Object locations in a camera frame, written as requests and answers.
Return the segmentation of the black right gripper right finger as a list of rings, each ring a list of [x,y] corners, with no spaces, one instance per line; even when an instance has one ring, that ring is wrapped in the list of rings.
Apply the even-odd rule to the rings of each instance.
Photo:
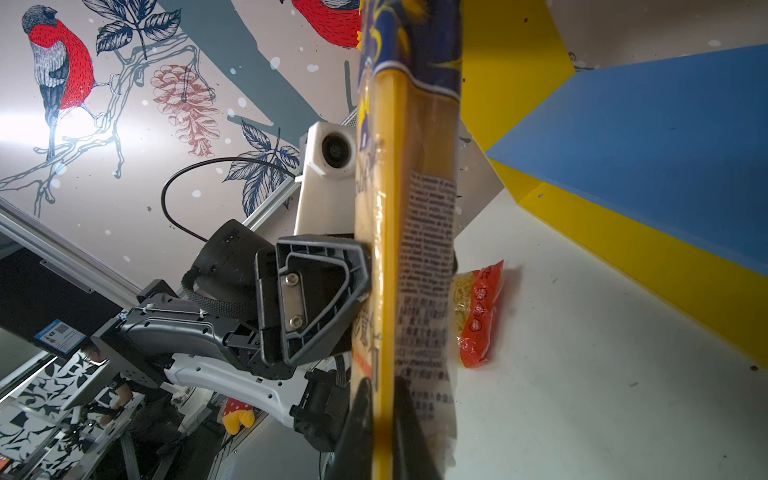
[[[402,377],[395,378],[393,415],[393,478],[439,480],[407,381]]]

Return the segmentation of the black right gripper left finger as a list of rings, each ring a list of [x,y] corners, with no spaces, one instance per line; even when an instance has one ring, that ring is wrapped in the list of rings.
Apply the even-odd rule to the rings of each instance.
[[[365,378],[358,384],[326,479],[371,479],[373,427],[373,388],[371,379]]]

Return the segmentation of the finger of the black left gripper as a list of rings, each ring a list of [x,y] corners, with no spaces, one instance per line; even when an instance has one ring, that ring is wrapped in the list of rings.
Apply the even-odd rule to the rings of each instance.
[[[371,293],[370,249],[351,236],[298,235],[254,258],[261,359],[299,367],[349,352]]]

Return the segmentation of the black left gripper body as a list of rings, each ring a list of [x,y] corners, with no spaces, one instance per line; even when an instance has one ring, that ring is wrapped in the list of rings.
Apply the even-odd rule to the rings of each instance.
[[[218,349],[226,361],[270,380],[286,380],[298,367],[270,367],[261,359],[255,295],[255,254],[276,243],[237,220],[228,220],[205,242],[182,277],[181,287],[203,311],[235,321],[235,326],[217,337]]]

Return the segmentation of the blue spaghetti bag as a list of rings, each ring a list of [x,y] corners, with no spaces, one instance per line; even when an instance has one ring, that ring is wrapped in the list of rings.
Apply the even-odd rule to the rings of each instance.
[[[372,252],[353,383],[373,388],[372,479],[393,478],[396,377],[441,478],[456,416],[450,365],[463,57],[458,1],[367,1],[357,113],[355,237]]]

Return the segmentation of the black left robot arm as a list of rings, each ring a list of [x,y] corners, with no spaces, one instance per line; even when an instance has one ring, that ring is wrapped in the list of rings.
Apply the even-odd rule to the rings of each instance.
[[[370,289],[369,249],[349,234],[270,243],[230,220],[180,292],[151,283],[92,340],[130,380],[223,394],[331,452],[350,404],[343,356]]]

